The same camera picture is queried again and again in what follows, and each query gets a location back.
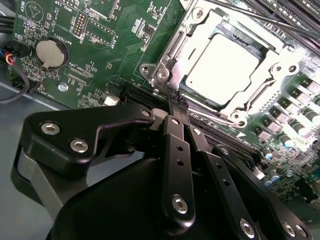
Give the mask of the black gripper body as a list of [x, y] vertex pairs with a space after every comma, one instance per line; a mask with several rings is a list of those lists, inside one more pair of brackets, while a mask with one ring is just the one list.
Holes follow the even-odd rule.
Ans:
[[[192, 175], [195, 223], [178, 240], [233, 240], [230, 225], [205, 178]], [[50, 240], [172, 240], [161, 219], [162, 164], [139, 160], [72, 197], [60, 210]]]

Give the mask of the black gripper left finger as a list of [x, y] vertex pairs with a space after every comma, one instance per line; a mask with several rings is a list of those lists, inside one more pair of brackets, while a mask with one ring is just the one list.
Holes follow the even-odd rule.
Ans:
[[29, 115], [12, 167], [15, 187], [40, 203], [54, 223], [72, 197], [139, 160], [157, 159], [165, 231], [188, 231], [196, 211], [180, 96], [154, 109], [125, 103]]

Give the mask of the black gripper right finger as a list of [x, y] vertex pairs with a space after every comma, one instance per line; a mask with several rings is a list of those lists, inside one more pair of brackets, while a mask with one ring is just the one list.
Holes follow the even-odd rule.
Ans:
[[311, 240], [307, 226], [282, 203], [228, 146], [211, 147], [192, 126], [189, 103], [179, 96], [179, 114], [213, 194], [221, 204], [222, 240]]

